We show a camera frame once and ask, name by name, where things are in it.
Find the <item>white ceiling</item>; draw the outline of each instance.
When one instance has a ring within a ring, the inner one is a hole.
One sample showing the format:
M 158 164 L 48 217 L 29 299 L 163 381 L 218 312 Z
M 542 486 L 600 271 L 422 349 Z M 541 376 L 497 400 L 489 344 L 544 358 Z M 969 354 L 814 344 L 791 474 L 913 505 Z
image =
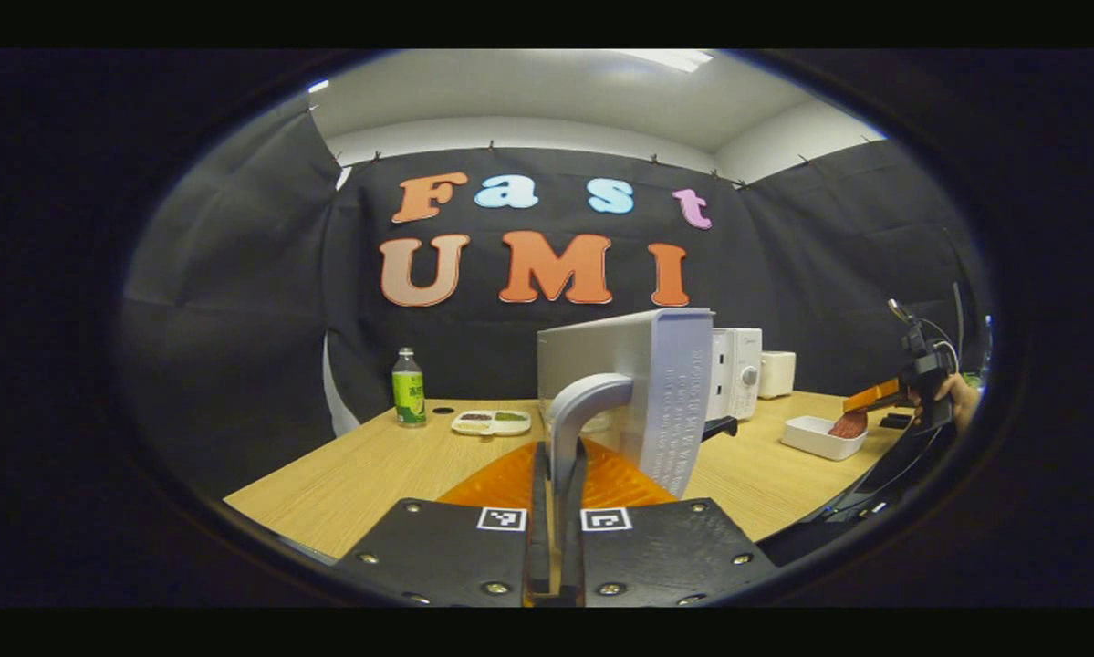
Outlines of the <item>white ceiling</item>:
M 600 50 L 403 50 L 330 79 L 311 96 L 325 138 L 458 117 L 531 117 L 631 130 L 717 153 L 812 98 L 733 55 L 684 72 Z

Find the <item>orange letter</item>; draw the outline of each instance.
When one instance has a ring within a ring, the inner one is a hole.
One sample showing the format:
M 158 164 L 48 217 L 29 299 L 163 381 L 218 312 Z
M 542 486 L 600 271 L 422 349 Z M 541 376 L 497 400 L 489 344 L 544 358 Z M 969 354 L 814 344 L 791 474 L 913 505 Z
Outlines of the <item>orange letter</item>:
M 562 257 L 556 257 L 547 238 L 534 230 L 515 230 L 502 240 L 510 245 L 510 280 L 498 298 L 526 304 L 538 298 L 531 288 L 531 274 L 547 298 L 555 301 L 571 275 L 574 284 L 567 298 L 574 304 L 605 304 L 613 300 L 604 280 L 604 251 L 613 242 L 602 235 L 577 235 Z
M 381 291 L 385 298 L 397 305 L 429 306 L 450 298 L 458 288 L 458 262 L 462 248 L 470 243 L 467 235 L 439 235 L 429 242 L 437 249 L 437 279 L 429 288 L 416 288 L 412 279 L 412 253 L 420 240 L 406 237 L 381 245 L 384 269 L 381 271 Z
M 453 174 L 430 175 L 429 178 L 409 178 L 400 184 L 404 199 L 400 199 L 400 212 L 393 215 L 393 224 L 404 224 L 406 221 L 437 216 L 441 208 L 434 208 L 430 201 L 445 204 L 454 196 L 454 188 L 446 185 L 464 185 L 468 181 L 466 174 L 456 171 Z
M 651 294 L 651 303 L 689 305 L 689 296 L 685 294 L 685 282 L 680 275 L 685 249 L 672 245 L 648 245 L 648 250 L 656 258 L 656 291 Z

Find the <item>white container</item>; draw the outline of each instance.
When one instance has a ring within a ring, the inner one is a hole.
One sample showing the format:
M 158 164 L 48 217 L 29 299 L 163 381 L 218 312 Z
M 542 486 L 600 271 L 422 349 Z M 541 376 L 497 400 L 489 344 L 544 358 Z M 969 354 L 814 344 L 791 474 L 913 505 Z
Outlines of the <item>white container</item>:
M 821 417 L 796 417 L 785 421 L 785 433 L 781 436 L 781 442 L 802 451 L 829 458 L 830 461 L 841 461 L 863 448 L 866 429 L 853 438 L 840 438 L 827 433 L 834 425 L 834 420 L 823 420 Z
M 780 398 L 794 391 L 794 366 L 798 355 L 793 352 L 763 352 L 758 396 L 763 399 Z

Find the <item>white wall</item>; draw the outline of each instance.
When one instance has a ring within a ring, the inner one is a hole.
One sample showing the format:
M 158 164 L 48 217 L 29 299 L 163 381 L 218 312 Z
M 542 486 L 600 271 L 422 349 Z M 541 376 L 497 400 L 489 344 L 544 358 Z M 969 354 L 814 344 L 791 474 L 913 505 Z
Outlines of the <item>white wall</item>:
M 878 139 L 885 139 L 878 130 L 826 103 L 812 99 L 740 133 L 714 157 L 719 174 L 750 184 L 800 165 L 802 157 L 811 161 Z
M 418 120 L 331 137 L 327 145 L 331 154 L 338 154 L 339 163 L 347 165 L 371 161 L 376 151 L 380 151 L 381 157 L 388 157 L 422 151 L 481 149 L 488 146 L 491 139 L 496 149 L 523 146 L 590 151 L 638 157 L 642 161 L 650 161 L 651 155 L 655 154 L 661 163 L 705 174 L 718 167 L 718 162 L 709 153 L 664 139 L 629 130 L 603 128 L 600 125 L 538 118 L 464 117 Z M 344 184 L 347 175 L 348 169 L 345 169 L 337 187 Z

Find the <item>blue letter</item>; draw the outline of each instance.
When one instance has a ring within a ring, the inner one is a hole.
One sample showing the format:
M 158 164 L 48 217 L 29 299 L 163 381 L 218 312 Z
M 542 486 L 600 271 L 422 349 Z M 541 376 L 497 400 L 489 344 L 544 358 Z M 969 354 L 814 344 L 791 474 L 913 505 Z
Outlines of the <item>blue letter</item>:
M 627 213 L 631 212 L 631 186 L 621 179 L 594 178 L 587 183 L 591 198 L 587 204 L 596 212 Z
M 535 181 L 525 175 L 496 175 L 481 186 L 486 189 L 477 191 L 475 203 L 484 208 L 529 208 L 538 202 Z

